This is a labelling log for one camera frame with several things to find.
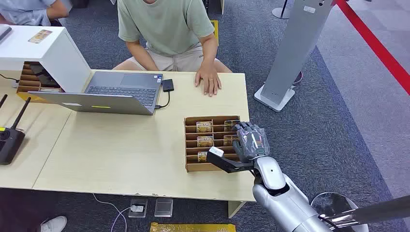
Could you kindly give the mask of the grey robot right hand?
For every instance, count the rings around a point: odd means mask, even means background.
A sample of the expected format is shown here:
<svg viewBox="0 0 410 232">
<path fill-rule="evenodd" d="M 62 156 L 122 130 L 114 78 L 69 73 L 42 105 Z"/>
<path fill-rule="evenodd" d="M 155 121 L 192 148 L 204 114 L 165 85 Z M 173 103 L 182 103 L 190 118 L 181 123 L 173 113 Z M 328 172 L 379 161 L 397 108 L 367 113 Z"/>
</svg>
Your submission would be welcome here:
<svg viewBox="0 0 410 232">
<path fill-rule="evenodd" d="M 250 163 L 258 157 L 268 156 L 270 146 L 264 128 L 251 122 L 239 122 L 233 128 L 237 139 L 233 140 L 233 148 L 242 163 Z"/>
</svg>

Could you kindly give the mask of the person's left hand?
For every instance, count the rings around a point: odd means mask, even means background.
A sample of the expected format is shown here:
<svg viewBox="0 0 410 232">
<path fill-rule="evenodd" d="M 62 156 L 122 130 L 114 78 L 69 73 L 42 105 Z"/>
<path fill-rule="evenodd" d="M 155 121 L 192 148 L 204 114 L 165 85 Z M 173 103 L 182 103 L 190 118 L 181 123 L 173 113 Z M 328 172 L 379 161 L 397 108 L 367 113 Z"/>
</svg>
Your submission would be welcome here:
<svg viewBox="0 0 410 232">
<path fill-rule="evenodd" d="M 202 64 L 196 72 L 194 86 L 198 87 L 203 84 L 203 94 L 209 97 L 217 95 L 218 90 L 222 88 L 220 78 L 213 64 Z"/>
</svg>

